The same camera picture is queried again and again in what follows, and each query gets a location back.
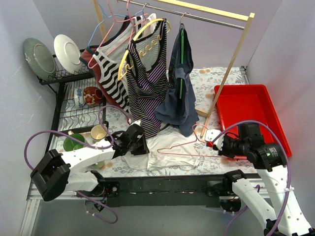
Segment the pink wire hanger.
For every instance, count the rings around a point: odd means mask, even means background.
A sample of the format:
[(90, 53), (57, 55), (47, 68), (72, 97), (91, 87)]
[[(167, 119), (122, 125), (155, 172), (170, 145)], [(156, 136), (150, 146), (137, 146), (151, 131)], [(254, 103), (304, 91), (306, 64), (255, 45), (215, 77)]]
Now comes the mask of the pink wire hanger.
[(204, 144), (207, 144), (206, 141), (203, 141), (201, 140), (198, 136), (197, 136), (197, 133), (195, 131), (195, 127), (197, 126), (202, 126), (203, 128), (207, 130), (209, 130), (209, 128), (207, 128), (206, 125), (204, 124), (200, 124), (200, 123), (196, 123), (192, 126), (192, 130), (193, 130), (193, 134), (195, 136), (195, 140), (193, 141), (190, 141), (190, 142), (186, 142), (186, 143), (182, 143), (182, 144), (178, 144), (178, 145), (175, 145), (175, 146), (171, 146), (169, 148), (159, 148), (157, 149), (157, 152), (159, 154), (165, 154), (165, 155), (177, 155), (177, 156), (194, 156), (194, 157), (207, 157), (207, 158), (222, 158), (222, 156), (218, 156), (218, 155), (200, 155), (200, 154), (191, 154), (191, 153), (174, 153), (174, 152), (165, 152), (165, 150), (171, 150), (173, 148), (178, 148), (178, 147), (182, 147), (182, 146), (185, 146), (185, 145), (190, 145), (190, 144), (194, 144), (196, 142), (199, 142), (199, 143), (204, 143)]

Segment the white tank top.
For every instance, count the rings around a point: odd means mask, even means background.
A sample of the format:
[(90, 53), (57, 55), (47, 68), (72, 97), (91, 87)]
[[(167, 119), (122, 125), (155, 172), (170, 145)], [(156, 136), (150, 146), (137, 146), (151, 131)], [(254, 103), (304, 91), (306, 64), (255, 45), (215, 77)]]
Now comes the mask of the white tank top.
[(147, 141), (148, 154), (123, 156), (132, 169), (153, 171), (168, 167), (191, 170), (200, 163), (200, 156), (193, 144), (179, 133), (156, 136)]

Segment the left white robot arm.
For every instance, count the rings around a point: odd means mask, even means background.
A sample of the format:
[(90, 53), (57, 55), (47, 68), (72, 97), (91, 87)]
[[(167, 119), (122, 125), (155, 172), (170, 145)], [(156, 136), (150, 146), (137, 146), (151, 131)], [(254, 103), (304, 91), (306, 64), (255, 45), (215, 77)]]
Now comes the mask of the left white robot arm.
[(105, 178), (95, 170), (84, 172), (91, 165), (96, 165), (126, 154), (148, 154), (142, 122), (137, 120), (129, 125), (126, 131), (113, 135), (114, 143), (103, 139), (90, 147), (59, 153), (52, 149), (45, 153), (30, 177), (42, 198), (51, 201), (63, 192), (84, 191), (99, 197), (109, 193), (113, 185), (106, 183)]

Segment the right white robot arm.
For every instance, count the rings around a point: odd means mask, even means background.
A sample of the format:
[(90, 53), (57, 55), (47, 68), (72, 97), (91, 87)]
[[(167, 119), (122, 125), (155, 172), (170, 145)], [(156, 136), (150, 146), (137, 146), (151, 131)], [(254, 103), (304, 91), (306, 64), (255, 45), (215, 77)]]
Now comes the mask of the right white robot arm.
[(264, 235), (313, 236), (315, 230), (303, 215), (291, 185), (291, 169), (281, 142), (265, 143), (260, 127), (267, 125), (259, 121), (245, 120), (234, 126), (238, 129), (237, 139), (224, 130), (207, 145), (222, 156), (246, 157), (262, 179), (271, 203), (264, 200), (240, 170), (224, 174), (223, 191), (244, 201), (260, 222)]

